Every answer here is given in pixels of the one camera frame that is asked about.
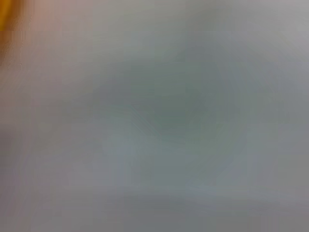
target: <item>yellow object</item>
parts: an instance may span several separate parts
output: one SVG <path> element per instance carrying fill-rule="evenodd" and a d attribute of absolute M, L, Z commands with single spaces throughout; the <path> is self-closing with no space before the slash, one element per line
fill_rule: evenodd
<path fill-rule="evenodd" d="M 9 15 L 13 6 L 13 0 L 0 0 L 0 31 L 5 30 L 7 25 L 7 20 L 9 20 Z"/>

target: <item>blurry background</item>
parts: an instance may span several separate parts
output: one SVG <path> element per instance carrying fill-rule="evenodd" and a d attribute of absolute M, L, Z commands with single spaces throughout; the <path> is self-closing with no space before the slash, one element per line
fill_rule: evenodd
<path fill-rule="evenodd" d="M 305 231 L 308 10 L 27 2 L 1 67 L 3 215 L 16 231 Z"/>

